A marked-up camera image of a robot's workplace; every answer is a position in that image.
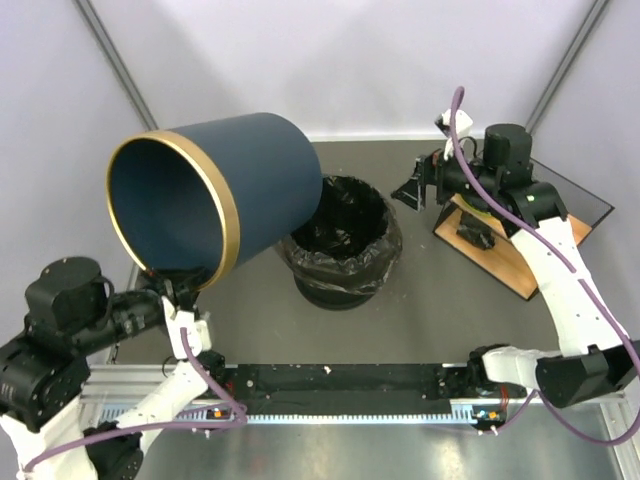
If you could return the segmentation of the black bin liner bucket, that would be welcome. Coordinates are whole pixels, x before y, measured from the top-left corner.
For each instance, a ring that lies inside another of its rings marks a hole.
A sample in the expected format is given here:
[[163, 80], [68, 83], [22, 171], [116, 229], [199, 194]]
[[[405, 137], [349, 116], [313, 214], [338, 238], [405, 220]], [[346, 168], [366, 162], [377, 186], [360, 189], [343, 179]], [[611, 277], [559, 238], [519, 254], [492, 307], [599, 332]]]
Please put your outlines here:
[[382, 288], [380, 280], [354, 275], [311, 278], [293, 275], [296, 288], [311, 304], [330, 311], [357, 308], [371, 300]]

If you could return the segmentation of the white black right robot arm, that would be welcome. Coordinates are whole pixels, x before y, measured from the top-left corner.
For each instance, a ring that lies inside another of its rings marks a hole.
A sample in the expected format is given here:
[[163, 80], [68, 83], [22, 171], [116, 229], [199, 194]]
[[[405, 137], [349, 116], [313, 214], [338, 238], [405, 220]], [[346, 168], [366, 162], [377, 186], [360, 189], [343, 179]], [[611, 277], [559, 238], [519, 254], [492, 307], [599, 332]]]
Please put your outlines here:
[[625, 389], [638, 375], [639, 344], [628, 337], [601, 298], [574, 238], [558, 190], [533, 176], [532, 137], [520, 125], [486, 128], [482, 154], [457, 158], [459, 143], [415, 160], [409, 180], [393, 199], [420, 211], [426, 189], [445, 204], [460, 197], [502, 226], [523, 258], [554, 322], [556, 352], [496, 345], [474, 351], [466, 380], [487, 396], [502, 383], [535, 389], [566, 408]]

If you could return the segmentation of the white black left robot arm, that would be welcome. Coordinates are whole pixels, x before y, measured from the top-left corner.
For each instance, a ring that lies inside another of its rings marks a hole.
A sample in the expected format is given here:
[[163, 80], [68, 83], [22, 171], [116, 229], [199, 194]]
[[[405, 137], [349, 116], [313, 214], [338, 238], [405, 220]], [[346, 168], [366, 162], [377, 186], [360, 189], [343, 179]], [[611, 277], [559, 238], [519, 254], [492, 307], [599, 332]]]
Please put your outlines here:
[[[25, 291], [24, 329], [1, 347], [1, 428], [19, 479], [133, 479], [166, 423], [202, 394], [226, 387], [191, 271], [151, 271], [140, 288], [116, 292], [97, 261], [67, 257]], [[148, 330], [164, 329], [174, 371], [132, 410], [81, 425], [89, 356]]]

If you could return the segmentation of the black trash bag roll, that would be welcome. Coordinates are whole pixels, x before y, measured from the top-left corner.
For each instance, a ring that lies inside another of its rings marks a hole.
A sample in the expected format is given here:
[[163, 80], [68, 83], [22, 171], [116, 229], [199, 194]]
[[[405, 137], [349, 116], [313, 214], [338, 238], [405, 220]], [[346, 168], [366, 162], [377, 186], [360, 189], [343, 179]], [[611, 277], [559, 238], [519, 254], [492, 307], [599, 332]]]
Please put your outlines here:
[[468, 212], [461, 213], [456, 234], [481, 250], [490, 250], [495, 246], [493, 230]]

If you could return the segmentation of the dark blue gold-rimmed trash bin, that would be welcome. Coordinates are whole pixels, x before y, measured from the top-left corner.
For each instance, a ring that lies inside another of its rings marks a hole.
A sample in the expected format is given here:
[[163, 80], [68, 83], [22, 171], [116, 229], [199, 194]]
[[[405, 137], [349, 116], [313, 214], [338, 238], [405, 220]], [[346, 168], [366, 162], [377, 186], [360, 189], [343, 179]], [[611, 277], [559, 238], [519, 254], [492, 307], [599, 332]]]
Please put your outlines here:
[[251, 113], [136, 134], [106, 173], [109, 215], [145, 273], [202, 290], [311, 219], [323, 173], [288, 119]]

